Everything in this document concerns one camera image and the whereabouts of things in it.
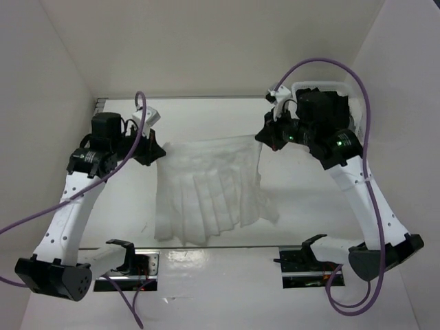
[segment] wire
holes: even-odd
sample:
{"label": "wire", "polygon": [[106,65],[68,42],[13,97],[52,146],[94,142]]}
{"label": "wire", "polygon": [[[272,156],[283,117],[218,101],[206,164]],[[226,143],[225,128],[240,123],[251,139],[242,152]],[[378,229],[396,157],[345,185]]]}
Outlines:
{"label": "wire", "polygon": [[139,328],[143,329],[144,328],[144,323],[142,323],[141,319],[139,318],[138,314],[136,313],[136,310],[134,309],[134,303],[133,303],[133,306],[130,305],[130,302],[127,299],[127,297],[125,296],[124,292],[122,292],[122,290],[119,287],[119,285],[113,279],[109,278],[107,275],[103,275],[102,277],[105,278],[106,280],[108,280],[114,286],[116,291],[119,292],[119,294],[121,295],[121,297],[124,300],[125,304],[130,309],[130,312],[133,314],[133,317],[135,318],[135,321],[136,321],[137,325],[139,326]]}
{"label": "wire", "polygon": [[131,302],[131,306],[136,313],[136,299],[138,298],[138,294],[144,289],[148,284],[154,282],[154,280],[146,280],[144,284],[142,284],[135,292],[135,295],[133,297],[133,301]]}
{"label": "wire", "polygon": [[141,283],[141,280],[140,280],[140,267],[139,266],[136,266],[136,267],[137,267],[137,275],[139,276],[137,278],[137,283],[140,284]]}
{"label": "wire", "polygon": [[296,102],[293,98],[288,98],[288,99],[287,99],[286,101],[284,101],[284,103],[283,103],[283,112],[286,111],[286,110],[289,110],[288,108],[286,109],[286,104],[287,104],[289,101],[291,101],[291,102],[295,102],[296,105],[298,105],[298,102]]}
{"label": "wire", "polygon": [[[5,228],[0,229],[0,235],[4,234],[5,232],[7,232],[17,226],[23,225],[24,223],[27,223],[31,220],[34,220],[34,219],[39,218],[43,215],[46,215],[47,213],[51,213],[55,210],[58,210],[64,206],[66,206],[67,204],[70,204],[73,200],[75,200],[79,197],[82,197],[85,193],[89,192],[90,190],[99,186],[100,184],[106,182],[108,179],[113,177],[117,172],[119,172],[119,170],[128,162],[128,160],[134,154],[135,149],[139,144],[140,138],[142,137],[142,130],[144,129],[144,122],[145,122],[145,118],[146,118],[146,98],[145,98],[145,94],[142,93],[141,91],[138,91],[136,93],[136,95],[135,95],[136,109],[139,109],[139,107],[138,107],[139,106],[139,102],[138,102],[139,97],[141,97],[141,99],[142,99],[142,119],[140,122],[140,128],[137,130],[137,135],[136,135],[135,141],[134,141],[133,145],[131,146],[129,153],[127,153],[127,155],[121,161],[121,163],[118,166],[116,166],[116,168],[113,172],[105,175],[102,179],[98,180],[94,184],[91,184],[90,186],[78,191],[75,195],[71,196],[70,199],[68,199],[66,201],[62,201],[61,203],[56,204],[54,206],[51,206],[50,208],[46,208],[45,210],[42,210],[42,211],[37,212],[33,215],[30,215],[22,220],[19,220],[14,223],[11,223],[10,225],[7,225]],[[25,285],[23,283],[14,282],[13,280],[8,280],[2,276],[0,276],[0,282],[4,282],[9,285],[14,285],[15,287],[28,287],[27,285]]]}
{"label": "wire", "polygon": [[129,122],[133,123],[133,125],[136,127],[136,130],[139,129],[138,124],[137,124],[133,119],[128,119],[128,120],[125,122],[125,125],[126,125],[126,126],[125,126],[125,131],[127,131],[127,129],[128,129]]}
{"label": "wire", "polygon": [[[302,60],[299,63],[295,64],[293,67],[289,69],[289,71],[286,72],[286,74],[281,78],[281,80],[278,82],[278,84],[275,86],[275,91],[278,91],[278,88],[283,84],[283,82],[287,79],[287,77],[290,76],[292,72],[294,72],[296,69],[301,67],[302,65],[305,65],[307,63],[313,63],[313,62],[324,62],[324,63],[330,63],[332,65],[335,65],[337,67],[340,67],[341,69],[345,70],[350,74],[350,76],[353,77],[353,79],[356,81],[356,83],[359,85],[362,96],[364,97],[365,101],[365,108],[366,108],[366,128],[365,128],[365,136],[364,136],[364,150],[362,154],[362,173],[364,174],[364,178],[369,178],[369,173],[367,171],[368,169],[368,163],[366,160],[368,146],[369,146],[369,138],[370,138],[370,128],[371,128],[371,105],[370,105],[370,99],[369,95],[366,91],[365,85],[362,82],[361,78],[349,67],[342,64],[341,62],[338,62],[336,60],[332,60],[330,58],[325,57],[315,57],[315,58],[308,58],[306,60]],[[329,298],[330,305],[340,314],[345,316],[357,316],[360,314],[363,314],[364,312],[368,311],[376,302],[377,297],[379,297],[380,290],[382,288],[382,284],[384,282],[384,274],[385,274],[385,237],[384,237],[384,228],[382,227],[382,217],[380,216],[379,211],[379,205],[377,204],[376,197],[374,195],[373,187],[370,183],[370,181],[365,182],[368,193],[370,195],[371,203],[373,205],[373,209],[375,212],[375,216],[377,219],[377,226],[379,229],[379,242],[380,242],[380,261],[379,261],[379,276],[377,279],[377,285],[374,290],[373,296],[371,297],[370,301],[363,306],[361,309],[358,309],[357,311],[343,311],[339,309],[337,306],[344,307],[344,308],[356,308],[362,305],[367,301],[369,298],[370,292],[371,292],[371,284],[368,282],[368,288],[367,293],[365,297],[357,304],[354,305],[342,305],[335,301],[333,297],[331,296],[331,284],[333,280],[335,279],[336,273],[339,272],[342,268],[341,265],[337,266],[334,272],[331,274],[330,279],[328,280],[325,291],[327,293],[327,296]]]}
{"label": "wire", "polygon": [[116,289],[116,291],[119,292],[119,294],[121,295],[125,304],[129,308],[130,312],[133,314],[133,317],[135,318],[137,325],[139,326],[139,328],[143,329],[144,323],[142,323],[140,317],[138,316],[138,313],[136,313],[136,308],[135,308],[136,299],[138,298],[138,294],[142,291],[142,289],[144,289],[148,284],[154,282],[154,280],[146,280],[144,282],[144,284],[142,284],[140,287],[138,287],[138,289],[136,290],[135,295],[133,297],[133,302],[130,305],[129,300],[125,296],[124,292],[121,290],[120,286],[112,278],[108,277],[107,275],[103,275],[102,277],[105,278],[106,280],[108,280],[110,282],[110,284],[112,284],[113,287]]}

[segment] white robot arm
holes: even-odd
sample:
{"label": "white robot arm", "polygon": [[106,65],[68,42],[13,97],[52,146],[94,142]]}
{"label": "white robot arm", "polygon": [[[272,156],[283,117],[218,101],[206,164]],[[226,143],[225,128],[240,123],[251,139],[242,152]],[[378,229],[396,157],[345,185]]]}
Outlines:
{"label": "white robot arm", "polygon": [[291,96],[290,90],[284,86],[278,91],[269,90],[266,99],[274,104],[274,108],[266,113],[265,125],[256,140],[273,151],[282,149],[288,142],[308,146],[312,156],[320,161],[345,194],[364,236],[363,240],[347,241],[319,234],[302,244],[305,258],[311,264],[316,261],[349,264],[361,279],[371,281],[379,274],[381,244],[367,182],[371,184],[382,218],[386,270],[404,262],[420,250],[424,242],[418,234],[410,234],[395,216],[368,163],[368,177],[365,178],[363,148],[354,132],[348,129],[349,115],[344,117],[335,113],[334,100],[327,94],[308,90],[297,98],[296,115],[299,119],[292,119],[284,107]]}
{"label": "white robot arm", "polygon": [[[98,113],[92,118],[91,134],[70,156],[61,203],[115,170],[117,162],[133,146],[141,126],[140,112],[133,114],[136,128],[131,127],[129,135],[126,135],[127,123],[117,113]],[[159,119],[159,113],[147,107],[142,138],[132,155],[142,165],[150,166],[166,154],[157,145],[151,128]],[[134,245],[115,239],[78,260],[81,237],[105,185],[104,181],[58,209],[32,257],[18,260],[15,272],[33,292],[78,301],[85,296],[93,279],[112,269],[127,272],[135,267]]]}

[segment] white table surface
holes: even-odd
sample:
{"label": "white table surface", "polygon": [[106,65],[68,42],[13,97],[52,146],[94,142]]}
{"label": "white table surface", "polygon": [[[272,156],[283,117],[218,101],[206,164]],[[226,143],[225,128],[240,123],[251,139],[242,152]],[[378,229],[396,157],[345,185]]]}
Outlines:
{"label": "white table surface", "polygon": [[[376,304],[346,317],[323,287],[283,289],[278,248],[162,250],[157,291],[142,292],[136,309],[148,330],[418,330],[397,268],[387,272]],[[366,283],[343,268],[341,303],[356,303]],[[131,302],[134,292],[127,292]],[[117,292],[92,292],[80,302],[31,294],[21,330],[136,330]]]}
{"label": "white table surface", "polygon": [[[152,99],[149,105],[162,116],[154,126],[160,145],[256,134],[263,128],[263,115],[271,109],[264,99],[256,98]],[[128,119],[135,111],[134,101],[108,100],[104,111]],[[211,237],[209,247],[295,245],[319,233],[362,238],[343,194],[305,147],[289,144],[274,153],[263,146],[260,173],[261,188],[280,214],[277,224],[259,219],[244,228],[236,226]],[[178,239],[154,239],[156,184],[155,164],[128,162],[97,200],[81,247],[99,247],[108,239],[124,239],[145,248],[182,246]]]}

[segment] purple cable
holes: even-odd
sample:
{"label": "purple cable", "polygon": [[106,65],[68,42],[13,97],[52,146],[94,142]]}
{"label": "purple cable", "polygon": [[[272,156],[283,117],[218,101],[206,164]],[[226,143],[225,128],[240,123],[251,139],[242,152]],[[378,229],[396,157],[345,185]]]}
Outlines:
{"label": "purple cable", "polygon": [[[142,93],[141,91],[136,93],[135,96],[135,104],[136,104],[136,108],[138,108],[139,103],[138,103],[138,98],[139,96],[142,99],[142,119],[141,119],[141,123],[139,126],[139,129],[137,130],[137,135],[135,138],[135,141],[133,143],[133,146],[131,146],[131,149],[129,151],[129,153],[127,153],[126,157],[122,160],[122,162],[116,166],[115,170],[111,173],[109,173],[108,175],[106,175],[105,177],[103,177],[101,180],[95,182],[94,184],[91,184],[90,186],[80,190],[79,192],[77,192],[75,195],[73,195],[72,197],[70,197],[69,200],[67,201],[62,201],[61,203],[52,206],[50,208],[47,208],[45,210],[42,210],[38,213],[35,213],[33,215],[30,215],[22,220],[19,220],[17,222],[11,223],[10,225],[7,225],[5,228],[0,229],[0,235],[4,234],[5,232],[7,232],[8,230],[11,230],[19,225],[23,225],[24,223],[27,223],[33,219],[39,218],[43,215],[46,215],[47,213],[53,212],[55,210],[58,210],[60,208],[62,208],[63,206],[66,206],[67,204],[69,204],[71,201],[73,201],[74,199],[77,199],[78,197],[82,196],[83,194],[87,193],[88,191],[92,190],[93,188],[95,188],[96,186],[99,186],[102,182],[106,182],[108,179],[110,179],[111,177],[113,177],[117,172],[119,172],[119,170],[128,162],[128,160],[131,158],[131,156],[133,155],[133,153],[135,152],[136,147],[139,144],[140,138],[142,137],[142,130],[144,129],[144,122],[145,122],[145,117],[146,117],[146,98],[145,98],[145,94]],[[9,285],[14,285],[15,287],[27,287],[27,285],[23,284],[23,283],[19,283],[19,282],[14,282],[12,280],[8,280],[7,278],[4,278],[2,276],[0,276],[0,282],[4,282],[6,284]]]}
{"label": "purple cable", "polygon": [[144,282],[144,284],[142,284],[140,287],[138,287],[138,289],[136,290],[136,293],[133,297],[133,302],[131,302],[131,306],[133,308],[133,310],[136,312],[136,299],[138,298],[138,294],[142,291],[142,289],[144,289],[148,284],[150,284],[151,282],[154,282],[154,280],[147,280]]}
{"label": "purple cable", "polygon": [[[370,138],[370,128],[371,128],[371,106],[370,106],[370,99],[369,99],[369,95],[366,91],[365,85],[362,82],[362,80],[360,79],[360,77],[349,67],[347,67],[346,65],[342,64],[341,62],[338,62],[336,60],[332,60],[330,58],[325,58],[325,57],[315,57],[315,58],[308,58],[306,60],[302,60],[299,63],[297,63],[296,65],[294,65],[293,67],[290,68],[290,70],[281,78],[281,80],[279,81],[279,83],[276,85],[275,87],[275,91],[278,90],[278,88],[282,85],[282,83],[284,82],[284,80],[287,79],[288,76],[290,76],[290,74],[295,71],[296,69],[298,69],[300,66],[307,64],[307,63],[312,63],[312,62],[324,62],[324,63],[330,63],[333,64],[337,67],[342,68],[343,70],[345,70],[346,72],[348,72],[350,74],[350,76],[353,77],[354,80],[356,80],[356,83],[359,85],[361,91],[362,91],[362,95],[364,97],[364,101],[365,101],[365,108],[366,108],[366,128],[365,128],[365,137],[364,137],[364,151],[362,154],[362,169],[363,169],[363,173],[364,173],[364,178],[368,179],[369,178],[369,174],[367,171],[368,165],[367,165],[367,160],[366,160],[366,156],[367,156],[367,151],[368,151],[368,146],[369,146],[369,138]],[[371,198],[371,203],[373,204],[373,208],[374,208],[374,212],[377,218],[377,226],[379,228],[379,242],[380,242],[380,264],[379,264],[379,277],[377,279],[377,285],[375,288],[375,291],[373,293],[373,296],[371,297],[370,301],[363,306],[363,308],[357,310],[357,311],[343,311],[339,308],[337,308],[337,306],[340,307],[344,307],[344,308],[356,308],[359,307],[360,305],[362,305],[363,303],[366,302],[366,300],[368,299],[370,292],[371,292],[371,284],[370,282],[368,282],[368,289],[367,289],[367,293],[365,295],[365,297],[357,304],[354,305],[343,305],[340,304],[339,302],[335,301],[332,297],[331,297],[331,284],[336,276],[336,273],[339,272],[342,268],[342,266],[337,266],[336,269],[333,271],[333,273],[330,275],[329,280],[327,281],[326,287],[325,287],[325,291],[327,293],[327,296],[329,297],[329,302],[330,305],[340,314],[345,315],[345,316],[357,316],[360,314],[363,314],[364,312],[368,311],[376,302],[377,297],[379,297],[380,294],[380,290],[382,288],[382,283],[384,282],[384,273],[385,273],[385,237],[384,237],[384,229],[382,227],[382,218],[380,216],[380,211],[379,211],[379,206],[377,204],[376,201],[376,197],[374,195],[374,191],[373,191],[373,187],[371,186],[371,183],[369,181],[365,182],[366,187],[368,189],[368,193],[370,195]]]}
{"label": "purple cable", "polygon": [[130,312],[133,314],[133,317],[135,318],[137,325],[139,326],[139,328],[143,329],[144,324],[142,323],[141,319],[139,318],[138,314],[136,313],[135,308],[134,308],[134,304],[133,304],[133,306],[130,305],[130,302],[127,299],[127,297],[125,296],[124,292],[122,292],[121,288],[114,280],[109,278],[107,275],[103,275],[102,277],[105,278],[106,280],[108,280],[115,287],[116,291],[119,292],[122,299],[124,299],[124,302],[126,303],[127,307],[130,309]]}

